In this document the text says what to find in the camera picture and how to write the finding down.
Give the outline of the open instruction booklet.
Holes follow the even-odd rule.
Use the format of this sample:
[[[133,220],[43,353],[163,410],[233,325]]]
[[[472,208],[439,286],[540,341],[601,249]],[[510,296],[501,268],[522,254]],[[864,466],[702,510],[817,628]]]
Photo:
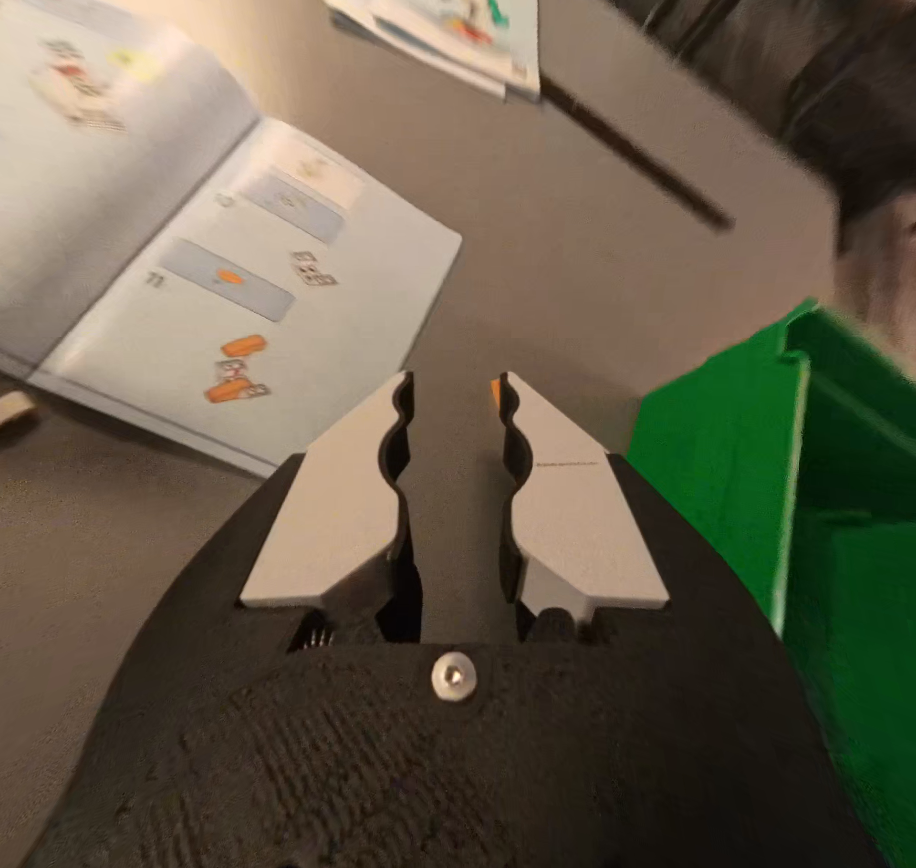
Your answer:
[[[104,0],[2,0],[2,373],[258,476],[402,372],[462,237]]]

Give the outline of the stack of instruction booklets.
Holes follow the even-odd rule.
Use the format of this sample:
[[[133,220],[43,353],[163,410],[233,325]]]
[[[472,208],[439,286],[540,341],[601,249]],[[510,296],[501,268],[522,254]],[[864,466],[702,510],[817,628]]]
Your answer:
[[[503,101],[541,97],[539,0],[323,0],[341,27]]]

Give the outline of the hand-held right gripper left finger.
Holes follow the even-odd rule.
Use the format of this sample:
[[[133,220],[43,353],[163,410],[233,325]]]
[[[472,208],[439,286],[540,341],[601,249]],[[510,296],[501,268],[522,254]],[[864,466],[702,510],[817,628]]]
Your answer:
[[[397,372],[314,440],[242,587],[246,609],[318,611],[417,643],[422,587],[406,497],[414,376]]]

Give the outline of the green plastic bin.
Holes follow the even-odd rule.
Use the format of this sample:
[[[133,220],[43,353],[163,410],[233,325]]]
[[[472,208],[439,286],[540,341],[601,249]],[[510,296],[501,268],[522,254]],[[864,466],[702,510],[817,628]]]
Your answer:
[[[753,595],[864,827],[914,866],[914,382],[808,300],[647,394],[626,458]]]

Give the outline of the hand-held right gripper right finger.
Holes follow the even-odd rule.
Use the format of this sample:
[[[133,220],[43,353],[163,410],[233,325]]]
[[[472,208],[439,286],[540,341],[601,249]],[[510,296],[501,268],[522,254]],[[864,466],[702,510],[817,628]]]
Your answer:
[[[498,378],[503,463],[499,580],[525,642],[560,612],[572,637],[601,610],[670,607],[646,539],[605,446],[514,372]]]

